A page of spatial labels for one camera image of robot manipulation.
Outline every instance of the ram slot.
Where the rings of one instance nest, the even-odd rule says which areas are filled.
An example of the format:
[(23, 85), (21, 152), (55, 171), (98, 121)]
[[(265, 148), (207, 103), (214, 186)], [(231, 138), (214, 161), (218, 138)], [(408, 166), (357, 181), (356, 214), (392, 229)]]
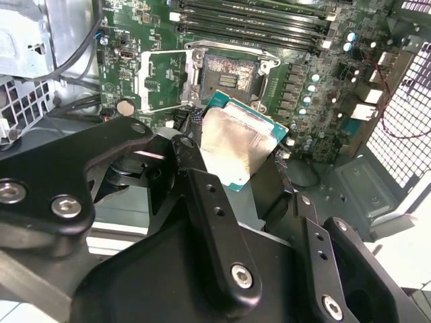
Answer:
[(289, 34), (291, 37), (310, 39), (313, 36), (319, 37), (318, 30), (302, 27), (298, 27), (295, 24), (290, 23), (286, 20), (271, 21), (267, 19), (259, 19), (257, 17), (250, 17), (250, 15), (245, 16), (242, 14), (235, 14), (232, 12), (224, 13), (213, 9), (198, 9), (198, 8), (186, 8), (182, 11), (183, 15), (187, 15), (191, 18), (201, 18), (216, 21), (224, 21), (227, 24), (232, 24), (239, 26), (243, 24), (244, 26), (252, 26), (255, 29), (269, 32), (276, 32), (279, 30), (283, 34)]
[(266, 32), (273, 36), (281, 36), (286, 38), (294, 38), (301, 42), (315, 43), (318, 36), (310, 33), (302, 33), (300, 28), (289, 27), (279, 22), (268, 22), (265, 20), (256, 20), (227, 13), (219, 13), (216, 11), (196, 9), (192, 12), (186, 11), (181, 14), (184, 21), (208, 21), (213, 23), (225, 24), (234, 28), (246, 28), (256, 32)]
[(220, 9), (225, 12), (242, 13), (243, 15), (260, 17), (265, 20), (272, 18), (281, 18), (283, 20), (291, 20), (298, 24), (298, 26), (313, 27), (319, 25), (327, 27), (327, 22), (322, 17), (316, 17), (313, 15), (304, 15), (299, 13), (292, 13), (289, 11), (272, 9), (268, 7), (259, 7), (256, 5), (248, 5), (245, 3), (237, 3), (233, 1), (221, 0), (185, 0), (182, 7), (201, 7), (205, 9)]
[(284, 38), (280, 36), (271, 37), (268, 34), (252, 32), (246, 28), (235, 29), (222, 24), (213, 24), (208, 21), (187, 21), (183, 22), (180, 27), (181, 32), (195, 34), (212, 34), (225, 38), (240, 39), (247, 42), (256, 42), (258, 44), (278, 46), (293, 50), (301, 50), (314, 53), (317, 51), (315, 44), (300, 43), (295, 39)]

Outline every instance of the black plastic part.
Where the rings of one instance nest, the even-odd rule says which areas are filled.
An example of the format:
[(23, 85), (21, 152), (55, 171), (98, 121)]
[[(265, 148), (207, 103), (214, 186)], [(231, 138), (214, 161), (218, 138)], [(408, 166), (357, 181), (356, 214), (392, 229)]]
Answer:
[[(293, 250), (244, 228), (240, 233), (264, 290), (250, 314), (235, 322), (299, 322), (292, 306)], [(105, 260), (79, 286), (69, 322), (230, 322), (207, 298), (199, 243), (183, 219)]]
[(360, 322), (429, 322), (346, 222), (332, 217), (324, 228), (331, 234), (347, 305)]
[[(94, 221), (87, 171), (144, 149), (152, 132), (145, 125), (145, 134), (134, 131), (136, 122), (118, 118), (0, 161), (0, 180), (19, 182), (27, 192), (18, 203), (0, 204), (0, 248), (52, 256), (72, 252)], [(80, 202), (79, 215), (65, 219), (51, 211), (61, 195)]]

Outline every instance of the green circuit board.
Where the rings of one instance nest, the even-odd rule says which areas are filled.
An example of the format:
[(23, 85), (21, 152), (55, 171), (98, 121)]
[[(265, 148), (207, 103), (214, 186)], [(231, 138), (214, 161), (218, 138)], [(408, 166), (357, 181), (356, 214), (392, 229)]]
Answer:
[[(259, 107), (264, 107), (267, 116), (290, 127), (291, 132), (295, 133), (296, 142), (291, 147), (293, 157), (301, 158), (307, 155), (318, 162), (333, 162), (340, 147), (354, 135), (361, 124), (360, 120), (350, 119), (346, 113), (342, 113), (344, 99), (353, 93), (358, 82), (352, 83), (340, 77), (340, 65), (349, 65), (350, 68), (359, 70), (358, 79), (368, 68), (368, 63), (355, 57), (352, 50), (345, 50), (346, 39), (353, 32), (356, 39), (351, 41), (351, 44), (353, 47), (360, 48), (362, 55), (372, 55), (374, 51), (374, 48), (371, 49), (363, 44), (362, 40), (373, 40), (377, 43), (377, 48), (388, 50), (385, 10), (389, 1), (315, 1), (313, 5), (273, 0), (221, 0), (217, 3), (212, 0), (189, 0), (185, 3), (186, 9), (182, 1), (176, 0), (172, 2), (171, 0), (104, 0), (102, 31), (108, 42), (104, 46), (98, 45), (103, 108), (115, 109), (120, 100), (127, 99), (135, 105), (133, 115), (135, 118), (154, 129), (164, 126), (167, 120), (172, 120), (172, 115), (178, 109), (152, 112), (180, 105), (184, 82), (187, 78), (186, 53), (172, 52), (173, 50), (184, 50), (186, 44), (199, 40), (262, 48), (279, 58), (279, 66), (272, 68), (267, 76), (265, 93)], [(234, 28), (226, 27), (228, 23), (224, 21), (218, 22), (211, 18), (206, 9), (208, 6), (225, 4), (232, 6), (232, 12), (221, 8), (225, 17), (222, 15), (218, 17), (221, 17), (221, 20), (226, 18), (226, 22), (232, 22), (235, 25)], [(196, 6), (198, 9), (188, 10), (187, 5)], [(302, 31), (302, 34), (295, 32), (299, 35), (298, 41), (296, 38), (286, 40), (278, 36), (266, 43), (268, 37), (256, 32), (254, 34), (244, 32), (244, 28), (238, 25), (238, 20), (235, 21), (236, 18), (232, 17), (232, 14), (238, 10), (252, 8), (254, 12), (260, 12), (256, 10), (257, 7), (269, 13), (275, 12), (282, 15), (287, 13), (301, 24), (302, 17), (313, 17), (307, 26), (313, 25), (313, 30), (320, 28), (319, 33), (313, 38), (314, 31), (310, 32), (312, 36), (308, 31), (305, 33)], [(197, 18), (199, 23), (172, 21), (172, 12), (178, 13), (184, 10), (193, 12), (191, 16), (199, 12)], [(263, 13), (261, 16), (262, 20), (266, 19)], [(256, 25), (259, 21), (255, 20), (252, 23)], [(272, 22), (274, 21), (278, 21), (278, 24), (280, 22), (275, 18), (272, 19)], [(325, 37), (321, 37), (323, 33), (321, 30), (324, 30)], [(317, 39), (319, 43), (313, 43), (310, 39)], [(320, 42), (325, 39), (331, 42), (328, 48), (320, 45)], [(145, 78), (148, 107), (142, 110), (142, 100), (136, 88), (136, 77), (142, 68), (141, 54), (160, 50), (166, 52), (150, 57), (149, 75)], [(243, 64), (251, 70), (251, 64), (257, 63), (256, 57), (246, 52), (226, 52), (210, 48), (205, 57), (207, 55), (215, 57), (213, 61), (216, 63), (234, 65), (231, 69), (237, 68), (239, 71), (238, 64)], [(245, 72), (243, 74), (241, 71), (238, 72), (239, 76), (232, 71), (223, 73), (218, 74), (221, 79), (219, 85), (220, 90), (226, 91), (226, 88), (231, 86), (230, 80), (233, 79), (232, 87), (237, 86), (239, 80), (244, 78)], [(252, 88), (261, 88), (259, 83), (262, 82), (261, 76), (257, 75), (256, 79), (250, 82), (253, 83)], [(217, 88), (213, 87), (211, 85), (209, 89), (216, 91)]]

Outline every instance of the silver screw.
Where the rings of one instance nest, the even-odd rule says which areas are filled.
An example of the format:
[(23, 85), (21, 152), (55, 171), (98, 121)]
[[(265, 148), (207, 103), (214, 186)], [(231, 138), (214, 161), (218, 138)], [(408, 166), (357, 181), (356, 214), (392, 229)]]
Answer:
[(81, 213), (82, 206), (72, 196), (57, 197), (51, 204), (51, 210), (55, 215), (70, 219)]
[(14, 182), (0, 183), (0, 203), (14, 204), (22, 201), (27, 191), (21, 184)]
[(196, 92), (191, 92), (190, 98), (192, 99), (192, 101), (196, 101), (199, 98), (199, 96), (197, 95)]
[(322, 302), (326, 311), (333, 317), (334, 320), (341, 321), (343, 319), (343, 311), (341, 311), (340, 306), (331, 296), (324, 295)]
[(145, 133), (145, 127), (140, 123), (133, 123), (132, 129), (137, 133)]
[(302, 202), (304, 202), (305, 204), (307, 205), (311, 204), (311, 201), (308, 199), (308, 197), (301, 195), (301, 199), (302, 199)]
[(234, 264), (232, 266), (231, 273), (239, 287), (248, 289), (253, 284), (253, 278), (251, 277), (248, 269), (244, 266), (240, 264)]
[(203, 54), (202, 54), (202, 52), (196, 52), (196, 53), (195, 53), (195, 58), (196, 58), (196, 59), (202, 59), (202, 58), (203, 58)]
[(108, 39), (108, 37), (106, 37), (106, 36), (100, 37), (100, 39), (99, 39), (99, 43), (100, 43), (102, 46), (108, 46), (108, 43), (109, 43), (109, 39)]
[(341, 230), (347, 231), (347, 226), (343, 222), (337, 221), (337, 225)]

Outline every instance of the perforated metal panel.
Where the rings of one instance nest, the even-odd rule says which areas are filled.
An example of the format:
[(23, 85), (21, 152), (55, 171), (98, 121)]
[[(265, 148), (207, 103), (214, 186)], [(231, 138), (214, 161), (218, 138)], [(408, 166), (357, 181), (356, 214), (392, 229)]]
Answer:
[(409, 0), (404, 1), (402, 9), (431, 14), (431, 0)]
[(0, 145), (20, 138), (49, 110), (50, 84), (0, 77)]
[[(385, 111), (385, 125), (397, 137), (414, 137), (431, 127), (431, 44), (425, 43), (413, 60)], [(380, 122), (367, 143), (400, 187), (431, 166), (431, 135), (397, 139)]]

